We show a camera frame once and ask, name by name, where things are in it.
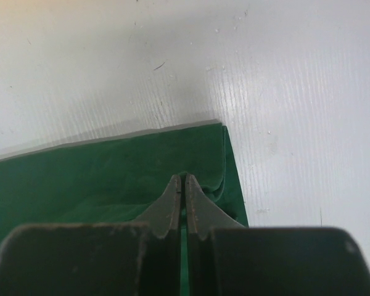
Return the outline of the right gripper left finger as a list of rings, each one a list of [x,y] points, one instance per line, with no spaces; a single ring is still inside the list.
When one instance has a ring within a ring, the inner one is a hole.
[[[0,245],[0,295],[179,295],[181,178],[126,223],[25,224]]]

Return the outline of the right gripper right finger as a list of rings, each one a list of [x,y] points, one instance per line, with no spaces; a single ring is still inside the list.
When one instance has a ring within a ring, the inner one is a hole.
[[[370,295],[370,270],[348,232],[247,228],[184,185],[191,295]]]

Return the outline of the green t-shirt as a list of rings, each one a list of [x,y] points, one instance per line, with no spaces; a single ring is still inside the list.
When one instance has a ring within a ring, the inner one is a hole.
[[[189,292],[187,175],[248,228],[229,133],[220,123],[0,160],[0,245],[25,224],[133,221],[163,194],[174,175],[181,178],[180,293]]]

